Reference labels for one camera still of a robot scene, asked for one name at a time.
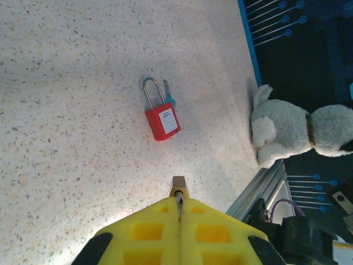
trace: padlock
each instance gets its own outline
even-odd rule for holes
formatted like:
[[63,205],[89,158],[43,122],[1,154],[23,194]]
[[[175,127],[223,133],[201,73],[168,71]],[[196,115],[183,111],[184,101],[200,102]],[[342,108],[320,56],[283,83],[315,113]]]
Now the padlock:
[[[158,93],[161,97],[163,104],[156,108],[152,106],[151,100],[148,96],[148,93],[146,90],[147,81],[152,81],[154,82],[154,84],[156,84]],[[150,110],[145,111],[145,114],[146,114],[148,123],[152,129],[154,139],[156,141],[163,141],[172,137],[174,134],[176,134],[178,131],[181,130],[177,115],[175,115],[173,104],[171,102],[166,103],[164,101],[161,88],[158,82],[154,78],[147,77],[143,81],[142,87],[143,87],[143,91],[146,94],[149,106],[151,107]]]

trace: padlock shackle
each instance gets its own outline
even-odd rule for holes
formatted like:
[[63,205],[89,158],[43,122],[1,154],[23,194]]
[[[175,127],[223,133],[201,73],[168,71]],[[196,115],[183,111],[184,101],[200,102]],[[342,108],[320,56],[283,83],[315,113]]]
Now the padlock shackle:
[[148,100],[148,103],[149,103],[149,106],[151,107],[151,109],[153,109],[153,106],[152,106],[151,100],[149,99],[149,96],[148,96],[148,93],[147,93],[147,89],[146,89],[147,81],[152,81],[154,84],[156,84],[156,87],[158,89],[158,92],[159,92],[159,95],[161,97],[162,103],[165,104],[165,100],[163,98],[161,87],[159,86],[157,80],[155,80],[153,77],[147,77],[145,80],[143,80],[142,87],[143,87],[143,91],[145,92],[145,95],[147,97],[147,100]]

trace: speckled floor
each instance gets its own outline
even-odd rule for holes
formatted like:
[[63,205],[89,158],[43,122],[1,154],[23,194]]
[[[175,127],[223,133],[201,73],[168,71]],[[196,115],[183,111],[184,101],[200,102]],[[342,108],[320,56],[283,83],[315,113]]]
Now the speckled floor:
[[[226,211],[258,171],[237,1],[6,0],[0,12],[1,264],[70,264],[176,174]],[[144,114],[149,75],[169,81],[183,128],[165,142]]]

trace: white plush dog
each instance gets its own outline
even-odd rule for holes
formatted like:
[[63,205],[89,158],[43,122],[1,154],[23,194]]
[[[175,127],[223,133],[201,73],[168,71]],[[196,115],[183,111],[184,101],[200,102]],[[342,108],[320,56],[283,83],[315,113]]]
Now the white plush dog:
[[272,88],[258,88],[251,114],[253,144],[261,167],[314,148],[320,155],[353,153],[353,104],[329,105],[310,114],[289,102],[268,100]]

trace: white label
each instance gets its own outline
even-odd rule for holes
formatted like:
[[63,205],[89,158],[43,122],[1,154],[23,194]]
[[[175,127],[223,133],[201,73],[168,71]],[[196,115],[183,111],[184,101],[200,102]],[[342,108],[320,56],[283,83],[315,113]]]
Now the white label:
[[161,119],[165,134],[168,134],[178,128],[172,109],[167,109],[161,112],[159,114],[159,118]]

